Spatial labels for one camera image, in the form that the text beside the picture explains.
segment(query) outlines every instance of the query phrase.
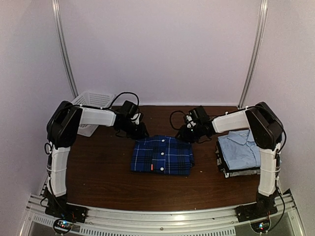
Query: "laundry basket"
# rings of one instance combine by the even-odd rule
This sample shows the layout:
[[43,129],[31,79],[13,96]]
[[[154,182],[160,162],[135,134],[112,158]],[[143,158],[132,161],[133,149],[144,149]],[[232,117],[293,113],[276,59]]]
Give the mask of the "laundry basket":
[[[109,104],[113,101],[114,95],[107,93],[107,94],[100,94],[95,92],[85,91],[77,96],[73,101],[72,104],[77,105],[88,105],[88,106],[95,106],[95,107],[108,107]],[[90,124],[82,124],[79,126],[78,134],[90,137],[94,131],[97,129],[98,125],[90,125]]]

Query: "plaid shirt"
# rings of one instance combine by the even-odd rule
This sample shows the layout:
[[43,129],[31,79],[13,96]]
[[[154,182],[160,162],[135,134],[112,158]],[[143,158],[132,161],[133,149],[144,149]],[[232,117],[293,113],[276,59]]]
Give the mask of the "plaid shirt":
[[192,166],[194,159],[189,143],[162,135],[136,141],[132,171],[188,176]]

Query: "vertical metal post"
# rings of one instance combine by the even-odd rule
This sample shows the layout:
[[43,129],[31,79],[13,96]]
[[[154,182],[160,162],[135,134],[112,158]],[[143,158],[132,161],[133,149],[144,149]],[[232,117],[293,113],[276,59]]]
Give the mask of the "vertical metal post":
[[60,50],[61,50],[61,54],[63,58],[64,68],[67,74],[67,78],[68,78],[72,95],[73,97],[77,97],[79,94],[78,94],[78,89],[73,78],[69,56],[68,56],[67,48],[65,45],[63,25],[62,25],[60,9],[59,9],[59,0],[52,0],[52,4],[53,4],[53,12],[54,12],[54,17],[55,17],[55,22],[56,22],[57,35],[58,35]]
[[241,96],[241,99],[240,99],[240,102],[238,105],[239,108],[244,107],[244,102],[245,102],[246,96],[248,94],[248,90],[250,88],[250,85],[251,85],[252,77],[253,77],[256,63],[257,63],[257,59],[258,59],[258,53],[259,53],[262,37],[263,37],[264,31],[265,31],[267,11],[268,11],[268,0],[261,0],[256,38],[255,38],[254,48],[252,50],[252,58],[251,58],[248,72],[247,72],[246,82],[244,85],[242,96]]

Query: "wooden table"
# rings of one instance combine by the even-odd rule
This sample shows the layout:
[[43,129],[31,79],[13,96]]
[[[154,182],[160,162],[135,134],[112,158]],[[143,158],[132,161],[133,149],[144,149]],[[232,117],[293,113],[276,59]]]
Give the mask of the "wooden table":
[[[185,113],[193,107],[143,106],[150,135],[175,136],[169,124],[174,110]],[[206,107],[211,116],[235,107]],[[182,115],[174,115],[180,127]],[[134,141],[115,137],[111,127],[98,127],[87,138],[78,135],[71,148],[66,176],[68,201],[73,204],[121,210],[192,210],[224,207],[255,201],[259,176],[224,178],[216,165],[212,141],[193,144],[195,166],[191,174],[168,176],[130,171]]]

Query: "stack of folded clothes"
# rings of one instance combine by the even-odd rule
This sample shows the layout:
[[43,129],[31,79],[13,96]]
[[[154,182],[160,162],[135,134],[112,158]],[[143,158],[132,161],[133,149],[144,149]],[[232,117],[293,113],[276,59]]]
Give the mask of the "stack of folded clothes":
[[217,165],[226,178],[260,174],[260,153],[250,130],[218,137]]

